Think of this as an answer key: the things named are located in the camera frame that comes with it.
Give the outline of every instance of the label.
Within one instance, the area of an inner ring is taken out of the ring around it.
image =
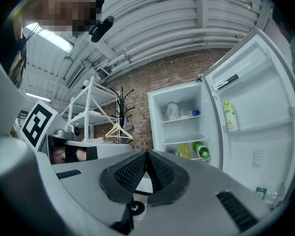
[[[264,158],[265,158],[265,151],[260,148],[255,149],[252,152],[251,167],[256,170],[261,169],[263,166]]]

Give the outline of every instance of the sticker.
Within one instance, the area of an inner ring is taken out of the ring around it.
[[[263,166],[264,158],[265,158],[265,151],[260,148],[255,149],[252,152],[251,167],[256,170],[261,169]]]
[[[52,115],[53,114],[45,109],[42,105],[38,104],[32,111],[27,122],[22,127],[24,135],[34,147],[36,147],[39,138],[42,135],[45,135],[42,134],[43,130]]]

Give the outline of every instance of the corrugated metal ceiling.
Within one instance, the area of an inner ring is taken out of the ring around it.
[[[252,2],[250,9],[246,6],[248,2]],[[125,50],[151,39],[173,32],[198,29],[200,26],[248,33],[260,20],[263,5],[265,0],[105,0],[102,18],[113,15],[115,24],[101,41],[103,41],[102,45],[107,44],[110,53],[114,52],[113,55],[117,57]],[[28,35],[29,32],[28,29],[24,29],[25,34]],[[96,65],[111,60],[107,57],[105,50],[102,50],[101,43],[95,45],[90,42],[88,33],[78,38],[69,37],[67,33],[60,34],[74,44],[70,54],[38,35],[34,35],[29,40],[28,68],[22,84],[22,91],[52,99],[50,105],[59,112],[65,108],[66,104],[69,104],[71,97],[81,91],[83,83],[81,81],[97,74]],[[164,43],[179,39],[183,37],[167,40]],[[182,48],[179,52],[184,51],[189,49]],[[147,61],[158,58],[159,56],[155,56]],[[67,89],[65,82],[80,61],[90,63],[86,69],[87,74],[84,76],[81,74],[79,77],[81,81],[72,89]],[[28,100],[29,103],[25,109],[30,109],[36,102],[30,97]]]

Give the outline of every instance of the white refrigerator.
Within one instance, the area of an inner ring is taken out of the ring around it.
[[[225,100],[236,112],[235,131],[227,126]],[[168,121],[164,115],[171,102],[201,115]],[[192,144],[200,141],[208,147],[210,165],[257,190],[267,203],[290,196],[295,187],[295,77],[260,29],[197,81],[150,92],[148,103],[155,150],[178,150],[188,143],[191,158],[197,159]]]

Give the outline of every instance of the yellow bottle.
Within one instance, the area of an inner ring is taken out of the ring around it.
[[[227,122],[228,131],[237,131],[238,125],[236,120],[235,109],[234,106],[231,104],[231,101],[229,100],[224,101],[224,114]]]
[[[190,159],[189,144],[187,143],[179,144],[178,148],[179,148],[180,156],[182,156],[183,158]]]

